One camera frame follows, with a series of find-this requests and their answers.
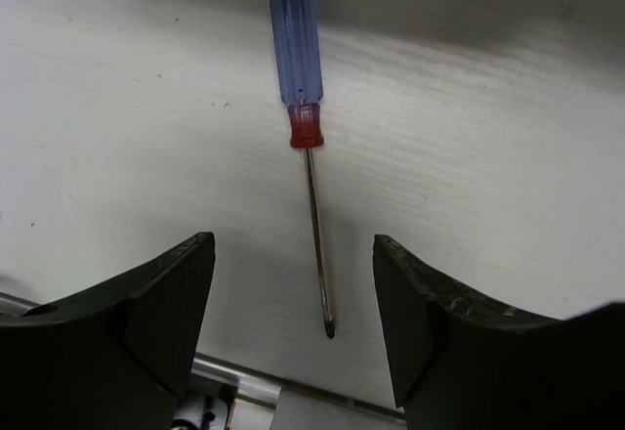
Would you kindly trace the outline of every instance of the screwdriver shaft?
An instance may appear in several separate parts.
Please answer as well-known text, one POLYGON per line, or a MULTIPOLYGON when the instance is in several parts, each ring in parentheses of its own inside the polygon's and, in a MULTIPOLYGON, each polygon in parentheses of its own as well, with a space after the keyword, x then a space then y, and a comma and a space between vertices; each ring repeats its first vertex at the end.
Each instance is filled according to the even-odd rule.
POLYGON ((334 315, 332 314, 330 295, 328 293, 327 266, 325 263, 325 251, 323 249, 321 224, 319 222, 320 217, 316 196, 313 149, 306 149, 304 151, 304 161, 306 162, 306 179, 308 182, 309 197, 311 202, 312 235, 314 237, 314 254, 316 256, 316 269, 319 275, 319 288, 321 290, 323 324, 325 325, 326 335, 332 339, 335 333, 335 323, 334 315))

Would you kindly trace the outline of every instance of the surface stain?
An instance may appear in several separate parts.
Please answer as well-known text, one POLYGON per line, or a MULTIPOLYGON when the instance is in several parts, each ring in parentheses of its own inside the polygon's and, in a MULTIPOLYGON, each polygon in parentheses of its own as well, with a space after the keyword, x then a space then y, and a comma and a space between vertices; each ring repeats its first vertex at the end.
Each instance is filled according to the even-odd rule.
POLYGON ((568 5, 564 8, 564 11, 560 15, 561 22, 569 22, 575 11, 577 10, 577 5, 574 2, 569 2, 568 5))

